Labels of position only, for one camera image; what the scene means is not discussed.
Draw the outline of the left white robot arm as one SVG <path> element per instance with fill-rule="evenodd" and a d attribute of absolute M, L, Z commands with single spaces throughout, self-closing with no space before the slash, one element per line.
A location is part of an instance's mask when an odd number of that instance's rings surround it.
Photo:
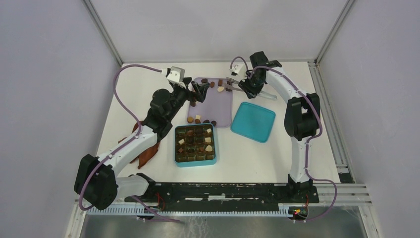
<path fill-rule="evenodd" d="M 172 84 L 173 91 L 158 89 L 152 95 L 150 109 L 138 128 L 117 146 L 99 155 L 85 155 L 79 164 L 74 191 L 79 195 L 79 208 L 104 210 L 119 198 L 137 195 L 150 202 L 156 189 L 144 176 L 118 178 L 118 174 L 138 155 L 158 144 L 172 129 L 172 119 L 185 102 L 203 102 L 210 87 L 186 78 L 193 90 Z"/>

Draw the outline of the teal chocolate box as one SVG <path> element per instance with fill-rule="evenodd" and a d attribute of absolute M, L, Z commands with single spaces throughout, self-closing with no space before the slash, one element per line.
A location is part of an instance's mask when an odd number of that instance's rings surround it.
<path fill-rule="evenodd" d="M 211 143 L 206 143 L 205 138 L 210 137 Z M 178 141 L 184 139 L 185 143 L 179 145 Z M 213 151 L 207 152 L 205 148 L 211 145 Z M 217 145 L 214 126 L 210 123 L 184 125 L 175 128 L 174 161 L 180 168 L 211 166 L 217 162 Z"/>

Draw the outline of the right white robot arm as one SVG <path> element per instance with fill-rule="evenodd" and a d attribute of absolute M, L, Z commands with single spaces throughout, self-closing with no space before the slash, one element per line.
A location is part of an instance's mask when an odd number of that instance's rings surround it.
<path fill-rule="evenodd" d="M 317 93 L 308 93 L 287 76 L 281 63 L 269 60 L 263 51 L 250 55 L 251 69 L 240 72 L 238 66 L 232 74 L 240 77 L 238 86 L 249 99 L 262 93 L 265 85 L 271 86 L 286 103 L 284 128 L 291 138 L 292 165 L 288 174 L 286 196 L 299 202 L 313 186 L 309 173 L 311 140 L 322 134 L 320 121 L 320 98 Z"/>

